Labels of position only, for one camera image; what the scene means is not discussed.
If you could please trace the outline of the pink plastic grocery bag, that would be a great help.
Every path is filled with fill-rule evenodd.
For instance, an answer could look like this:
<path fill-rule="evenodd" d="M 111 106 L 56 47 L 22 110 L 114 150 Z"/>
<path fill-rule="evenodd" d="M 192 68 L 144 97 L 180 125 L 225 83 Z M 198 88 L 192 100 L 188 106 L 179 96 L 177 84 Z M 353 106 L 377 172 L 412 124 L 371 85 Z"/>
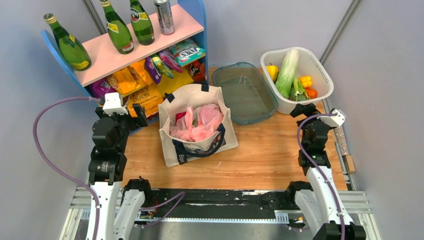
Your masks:
<path fill-rule="evenodd" d="M 224 114 L 216 104 L 197 108 L 188 107 L 175 115 L 175 124 L 170 127 L 172 137 L 186 142 L 200 142 L 211 137 L 223 122 Z"/>

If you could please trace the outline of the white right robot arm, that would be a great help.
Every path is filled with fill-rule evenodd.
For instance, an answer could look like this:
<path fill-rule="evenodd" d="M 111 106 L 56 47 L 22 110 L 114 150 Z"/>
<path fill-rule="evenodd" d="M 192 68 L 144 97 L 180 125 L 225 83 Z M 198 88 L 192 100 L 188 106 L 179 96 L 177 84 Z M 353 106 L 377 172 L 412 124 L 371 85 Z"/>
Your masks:
<path fill-rule="evenodd" d="M 340 127 L 346 115 L 338 109 L 321 113 L 313 103 L 298 103 L 290 112 L 297 121 L 296 139 L 300 147 L 298 163 L 307 181 L 292 181 L 287 187 L 286 204 L 303 213 L 315 240 L 365 240 L 363 226 L 356 225 L 342 203 L 325 151 L 330 130 Z"/>

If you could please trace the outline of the cream canvas tote bag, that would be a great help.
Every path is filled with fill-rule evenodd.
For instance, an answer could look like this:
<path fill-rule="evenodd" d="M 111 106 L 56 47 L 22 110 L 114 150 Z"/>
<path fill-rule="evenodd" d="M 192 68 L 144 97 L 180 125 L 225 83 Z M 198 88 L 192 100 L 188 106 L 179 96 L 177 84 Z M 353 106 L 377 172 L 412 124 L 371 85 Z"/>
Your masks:
<path fill-rule="evenodd" d="M 239 146 L 221 87 L 188 84 L 158 105 L 159 135 L 170 168 Z"/>

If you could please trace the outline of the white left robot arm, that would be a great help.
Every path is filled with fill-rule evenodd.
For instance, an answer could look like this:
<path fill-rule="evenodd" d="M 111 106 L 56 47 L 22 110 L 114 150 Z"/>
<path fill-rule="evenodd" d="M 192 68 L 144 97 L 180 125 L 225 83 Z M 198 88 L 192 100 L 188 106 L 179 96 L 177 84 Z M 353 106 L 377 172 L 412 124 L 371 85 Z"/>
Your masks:
<path fill-rule="evenodd" d="M 101 107 L 92 126 L 94 147 L 90 153 L 89 192 L 91 207 L 87 240 L 127 240 L 135 225 L 140 207 L 153 201 L 150 183 L 143 178 L 131 179 L 121 191 L 127 163 L 125 149 L 133 130 L 148 126 L 144 107 L 134 103 L 136 117 L 129 113 L 107 115 Z"/>

